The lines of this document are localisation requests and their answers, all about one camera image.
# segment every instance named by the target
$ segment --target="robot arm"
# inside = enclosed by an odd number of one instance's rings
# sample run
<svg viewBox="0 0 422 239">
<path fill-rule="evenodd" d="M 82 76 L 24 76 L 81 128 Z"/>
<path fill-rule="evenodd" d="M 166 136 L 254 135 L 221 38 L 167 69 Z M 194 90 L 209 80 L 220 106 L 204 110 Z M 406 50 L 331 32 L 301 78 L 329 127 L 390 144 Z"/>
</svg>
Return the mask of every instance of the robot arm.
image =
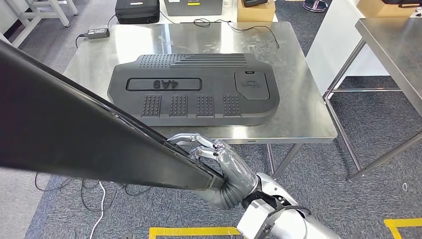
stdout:
<svg viewBox="0 0 422 239">
<path fill-rule="evenodd" d="M 226 179 L 219 190 L 197 191 L 204 200 L 229 209 L 239 203 L 246 209 L 237 230 L 246 239 L 263 239 L 272 234 L 277 239 L 338 239 L 329 228 L 299 206 L 277 182 L 264 173 L 252 172 L 243 159 L 221 140 L 214 142 L 199 134 L 178 134 L 170 143 L 197 141 L 201 146 L 191 151 L 191 158 L 216 160 Z"/>
</svg>

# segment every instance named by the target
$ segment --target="power cable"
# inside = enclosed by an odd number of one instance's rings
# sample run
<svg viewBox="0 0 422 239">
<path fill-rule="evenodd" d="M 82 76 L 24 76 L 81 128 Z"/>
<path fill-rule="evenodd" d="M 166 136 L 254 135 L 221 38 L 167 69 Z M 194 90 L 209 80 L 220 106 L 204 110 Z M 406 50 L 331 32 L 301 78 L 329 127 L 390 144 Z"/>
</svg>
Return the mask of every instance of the power cable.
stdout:
<svg viewBox="0 0 422 239">
<path fill-rule="evenodd" d="M 99 184 L 101 186 L 101 189 L 103 190 L 103 199 L 101 200 L 101 217 L 95 223 L 95 225 L 94 225 L 94 227 L 93 227 L 93 229 L 91 231 L 90 239 L 92 239 L 92 236 L 94 234 L 95 228 L 97 227 L 98 223 L 100 223 L 101 219 L 103 219 L 103 216 L 104 216 L 104 199 L 106 198 L 106 189 L 103 187 L 101 181 L 99 181 Z"/>
</svg>

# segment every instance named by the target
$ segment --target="recessed label area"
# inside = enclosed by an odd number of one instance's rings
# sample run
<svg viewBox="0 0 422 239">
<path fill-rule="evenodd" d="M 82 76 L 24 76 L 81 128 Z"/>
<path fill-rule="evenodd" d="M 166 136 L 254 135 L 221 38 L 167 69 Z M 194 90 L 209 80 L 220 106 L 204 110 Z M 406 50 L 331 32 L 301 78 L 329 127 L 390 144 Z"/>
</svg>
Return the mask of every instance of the recessed label area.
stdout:
<svg viewBox="0 0 422 239">
<path fill-rule="evenodd" d="M 128 91 L 199 91 L 201 88 L 199 78 L 132 78 L 126 87 Z"/>
</svg>

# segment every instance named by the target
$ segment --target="black case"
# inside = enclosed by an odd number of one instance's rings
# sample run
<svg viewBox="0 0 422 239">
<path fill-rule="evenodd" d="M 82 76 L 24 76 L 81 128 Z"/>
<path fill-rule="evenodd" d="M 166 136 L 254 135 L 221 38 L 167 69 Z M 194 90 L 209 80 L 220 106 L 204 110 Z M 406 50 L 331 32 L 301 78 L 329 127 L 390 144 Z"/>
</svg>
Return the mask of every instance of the black case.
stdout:
<svg viewBox="0 0 422 239">
<path fill-rule="evenodd" d="M 148 24 L 160 20 L 160 0 L 117 0 L 116 17 L 120 24 Z"/>
<path fill-rule="evenodd" d="M 422 0 L 381 0 L 385 4 L 422 4 Z"/>
</svg>

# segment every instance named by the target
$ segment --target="stainless steel table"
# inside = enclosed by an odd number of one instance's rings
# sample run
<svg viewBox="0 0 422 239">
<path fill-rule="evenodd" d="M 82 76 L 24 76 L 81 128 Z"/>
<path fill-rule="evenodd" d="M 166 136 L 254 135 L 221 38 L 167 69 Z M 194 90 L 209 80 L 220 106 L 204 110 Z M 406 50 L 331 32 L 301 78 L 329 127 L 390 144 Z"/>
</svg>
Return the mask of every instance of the stainless steel table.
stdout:
<svg viewBox="0 0 422 239">
<path fill-rule="evenodd" d="M 281 174 L 304 143 L 327 143 L 336 136 L 334 124 L 309 71 L 295 33 L 288 22 L 232 23 L 236 28 L 266 24 L 266 28 L 233 31 L 226 23 L 210 27 L 185 24 L 113 25 L 111 36 L 84 40 L 64 75 L 106 100 L 113 68 L 135 61 L 142 54 L 253 53 L 273 66 L 280 91 L 280 105 L 271 120 L 254 126 L 166 126 L 154 127 L 166 137 L 180 132 L 198 132 L 228 143 L 268 145 L 274 177 Z M 271 143 L 295 144 L 275 169 Z"/>
<path fill-rule="evenodd" d="M 324 94 L 324 101 L 358 170 L 349 176 L 350 180 L 356 179 L 391 160 L 394 156 L 422 139 L 421 130 L 362 168 L 347 134 L 329 101 L 329 96 L 332 93 L 403 91 L 419 114 L 422 115 L 422 19 L 364 18 L 360 19 L 355 27 L 361 34 L 362 39 Z M 365 44 L 368 44 L 399 88 L 335 89 L 335 86 Z"/>
</svg>

